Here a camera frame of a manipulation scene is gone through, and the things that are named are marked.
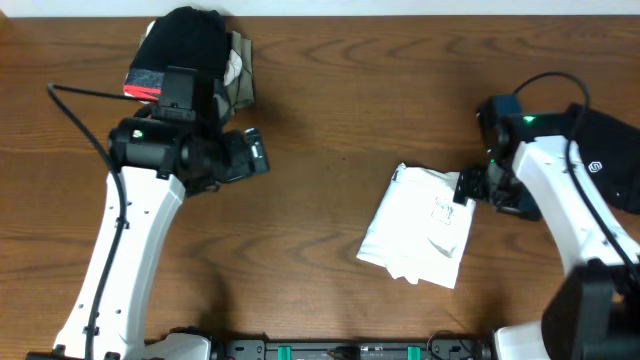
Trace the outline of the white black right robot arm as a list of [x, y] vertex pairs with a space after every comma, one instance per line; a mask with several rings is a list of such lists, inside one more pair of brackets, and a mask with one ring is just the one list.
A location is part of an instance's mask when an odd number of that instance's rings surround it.
[[540, 320], [493, 333], [495, 359], [636, 359], [639, 245], [589, 178], [574, 139], [543, 115], [477, 112], [490, 156], [466, 169], [454, 200], [485, 200], [548, 226], [565, 280]]

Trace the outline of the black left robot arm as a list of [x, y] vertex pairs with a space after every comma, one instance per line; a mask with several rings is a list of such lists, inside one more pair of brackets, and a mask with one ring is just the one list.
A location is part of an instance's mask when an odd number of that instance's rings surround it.
[[52, 350], [30, 359], [215, 359], [222, 346], [186, 328], [145, 342], [165, 238], [190, 196], [268, 172], [256, 128], [126, 118], [109, 135], [113, 170], [102, 223], [76, 303]]

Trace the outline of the white t-shirt pixel print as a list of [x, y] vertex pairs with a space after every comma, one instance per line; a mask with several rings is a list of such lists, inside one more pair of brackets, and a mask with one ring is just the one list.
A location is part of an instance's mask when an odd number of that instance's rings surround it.
[[459, 176], [399, 164], [356, 257], [394, 279], [453, 289], [476, 207], [453, 201]]

